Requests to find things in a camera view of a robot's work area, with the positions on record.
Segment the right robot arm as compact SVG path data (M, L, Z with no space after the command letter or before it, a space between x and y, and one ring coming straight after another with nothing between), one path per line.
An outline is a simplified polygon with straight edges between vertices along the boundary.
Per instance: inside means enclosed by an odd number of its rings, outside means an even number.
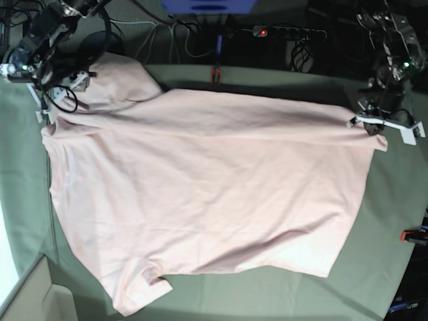
M38 122L54 123L64 98L77 100L96 73L89 70L107 50L112 35L107 1L52 1L32 22L20 42L10 49L1 64L6 82L26 84L37 104ZM95 53L76 53L67 58L59 45L75 33L82 18L99 15L104 21L105 38Z

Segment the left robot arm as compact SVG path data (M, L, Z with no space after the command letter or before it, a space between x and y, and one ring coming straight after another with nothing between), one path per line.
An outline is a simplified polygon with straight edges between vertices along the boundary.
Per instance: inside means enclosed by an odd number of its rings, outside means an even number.
M427 51L396 1L357 1L356 20L368 32L376 59L368 87L359 90L359 111L349 127L361 123L368 135L386 127L409 129L421 137L413 113L413 82L427 71Z

